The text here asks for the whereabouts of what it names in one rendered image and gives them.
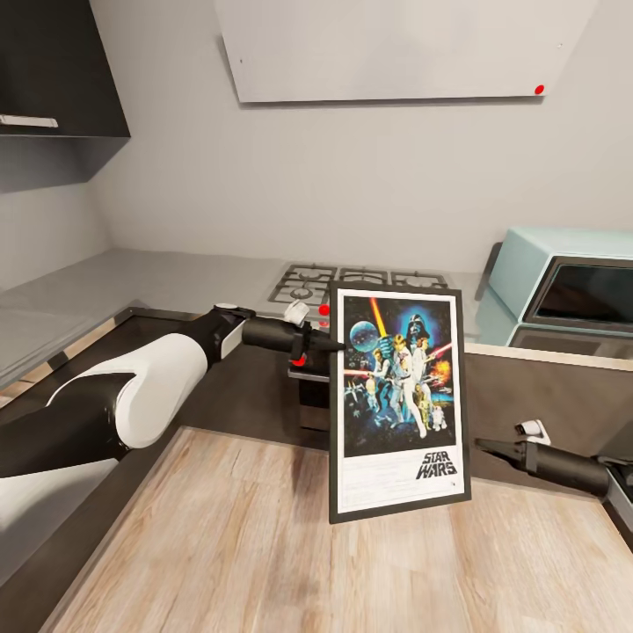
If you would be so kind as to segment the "poster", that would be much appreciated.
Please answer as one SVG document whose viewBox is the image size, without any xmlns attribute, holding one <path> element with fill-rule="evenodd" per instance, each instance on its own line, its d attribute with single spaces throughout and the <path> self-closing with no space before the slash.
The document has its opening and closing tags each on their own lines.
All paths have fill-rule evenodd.
<svg viewBox="0 0 633 633">
<path fill-rule="evenodd" d="M 472 500 L 462 302 L 330 280 L 330 525 Z"/>
</svg>

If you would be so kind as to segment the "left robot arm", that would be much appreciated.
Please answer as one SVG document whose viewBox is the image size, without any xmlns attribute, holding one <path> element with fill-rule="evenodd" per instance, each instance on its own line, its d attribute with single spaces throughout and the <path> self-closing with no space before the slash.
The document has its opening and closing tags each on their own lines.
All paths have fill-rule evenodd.
<svg viewBox="0 0 633 633">
<path fill-rule="evenodd" d="M 346 345 L 304 321 L 217 303 L 214 312 L 99 363 L 62 386 L 47 407 L 0 426 L 0 586 L 133 449 L 156 443 L 214 363 L 244 343 L 291 353 Z"/>
</svg>

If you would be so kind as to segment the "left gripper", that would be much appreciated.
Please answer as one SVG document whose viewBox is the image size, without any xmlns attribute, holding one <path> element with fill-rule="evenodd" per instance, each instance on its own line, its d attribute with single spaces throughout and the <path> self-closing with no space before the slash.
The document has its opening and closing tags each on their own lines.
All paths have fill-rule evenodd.
<svg viewBox="0 0 633 633">
<path fill-rule="evenodd" d="M 312 329 L 310 321 L 302 328 L 284 320 L 269 318 L 263 330 L 263 348 L 291 353 L 292 361 L 302 358 L 308 350 L 343 351 L 346 345 L 330 339 L 330 333 Z"/>
</svg>

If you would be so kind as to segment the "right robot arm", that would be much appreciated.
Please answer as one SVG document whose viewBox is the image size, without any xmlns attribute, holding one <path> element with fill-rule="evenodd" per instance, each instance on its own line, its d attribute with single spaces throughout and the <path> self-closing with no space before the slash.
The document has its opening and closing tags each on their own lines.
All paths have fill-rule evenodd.
<svg viewBox="0 0 633 633">
<path fill-rule="evenodd" d="M 514 469 L 537 479 L 607 498 L 633 533 L 633 461 L 587 457 L 551 447 L 540 419 L 516 425 L 514 430 L 525 441 L 475 438 L 473 445 L 512 460 L 518 464 Z"/>
</svg>

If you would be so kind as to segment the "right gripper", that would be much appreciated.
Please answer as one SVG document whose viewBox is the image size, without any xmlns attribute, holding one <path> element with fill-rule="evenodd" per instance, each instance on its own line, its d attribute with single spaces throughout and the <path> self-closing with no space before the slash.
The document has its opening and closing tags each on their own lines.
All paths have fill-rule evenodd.
<svg viewBox="0 0 633 633">
<path fill-rule="evenodd" d="M 577 488 L 578 466 L 576 454 L 572 452 L 527 440 L 514 444 L 475 438 L 473 445 L 512 460 L 518 464 L 513 465 L 514 469 L 532 477 L 570 489 Z"/>
</svg>

